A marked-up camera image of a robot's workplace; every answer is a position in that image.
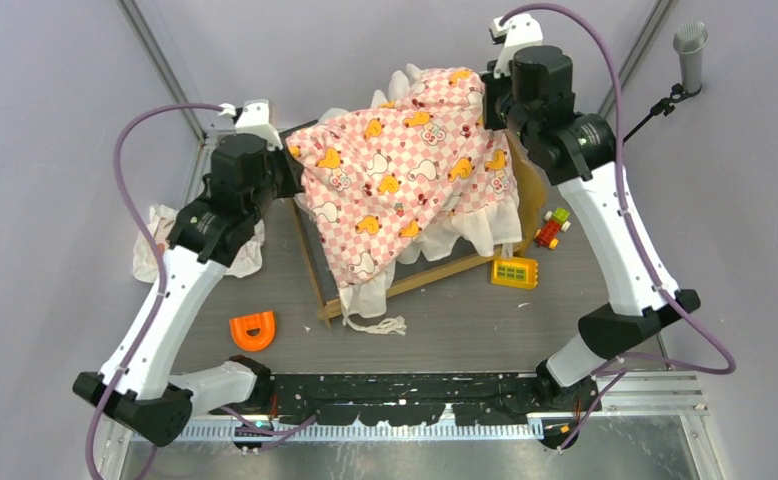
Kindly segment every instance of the green toy block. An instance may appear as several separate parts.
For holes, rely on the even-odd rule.
[[[569,211],[565,208],[557,208],[554,210],[554,215],[551,217],[555,222],[559,223],[560,225],[566,223],[566,220],[569,219]]]

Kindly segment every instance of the gray tabletop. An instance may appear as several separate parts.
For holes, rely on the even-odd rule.
[[[566,206],[550,196],[548,208]],[[213,367],[237,353],[279,373],[532,371],[577,332],[582,315],[607,302],[601,270],[575,219],[559,234],[556,250],[531,247],[528,256],[539,263],[534,290],[491,285],[486,264],[389,299],[387,315],[404,316],[406,336],[360,333],[338,319],[328,330],[316,315],[290,205],[275,202],[265,222],[262,269],[215,287],[177,355],[175,372]],[[277,319],[273,343],[261,352],[241,351],[229,319],[266,310]],[[380,320],[354,318],[361,324]],[[660,353],[660,346],[652,339],[637,350]]]

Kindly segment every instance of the white cloth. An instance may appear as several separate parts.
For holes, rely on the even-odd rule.
[[[165,205],[154,205],[150,208],[150,223],[148,231],[153,235],[160,251],[168,247],[167,237],[174,226],[177,211]],[[261,248],[265,242],[265,225],[260,220],[254,227],[254,238],[250,239],[236,254],[233,265],[227,269],[226,275],[237,278],[247,277],[262,267]],[[153,283],[158,274],[156,258],[153,255],[145,237],[141,232],[133,245],[133,277],[145,283]]]

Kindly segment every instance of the yellow toy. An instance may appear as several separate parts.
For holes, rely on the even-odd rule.
[[[531,258],[497,258],[492,262],[493,285],[533,290],[538,280],[538,265]]]

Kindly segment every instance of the red toy car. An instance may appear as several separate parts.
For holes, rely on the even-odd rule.
[[[546,213],[545,226],[536,231],[533,241],[540,247],[548,247],[551,250],[557,248],[557,244],[560,243],[556,238],[557,232],[560,230],[565,232],[571,226],[568,221],[569,215],[569,211],[565,208]]]

